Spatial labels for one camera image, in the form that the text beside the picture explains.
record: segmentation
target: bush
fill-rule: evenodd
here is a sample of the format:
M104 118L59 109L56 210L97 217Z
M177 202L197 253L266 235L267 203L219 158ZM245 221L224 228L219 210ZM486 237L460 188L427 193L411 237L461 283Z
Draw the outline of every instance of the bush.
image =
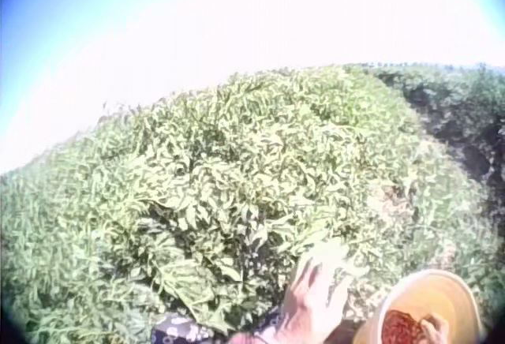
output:
M2 177L2 288L33 342L148 342L167 309L227 332L340 237L369 272L363 319L401 277L460 274L491 322L504 273L486 194L361 67L234 75L161 100Z

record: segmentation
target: hand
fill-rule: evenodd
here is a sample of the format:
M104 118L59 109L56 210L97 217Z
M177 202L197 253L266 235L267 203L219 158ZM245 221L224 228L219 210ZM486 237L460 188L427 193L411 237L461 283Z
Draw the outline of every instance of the hand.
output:
M448 344L449 324L437 314L432 314L421 321L421 328L426 338L419 344Z
M321 344L342 322L343 308L351 277L335 287L330 301L328 293L335 267L328 262L306 263L303 272L290 284L282 305L282 319L270 338L272 344Z

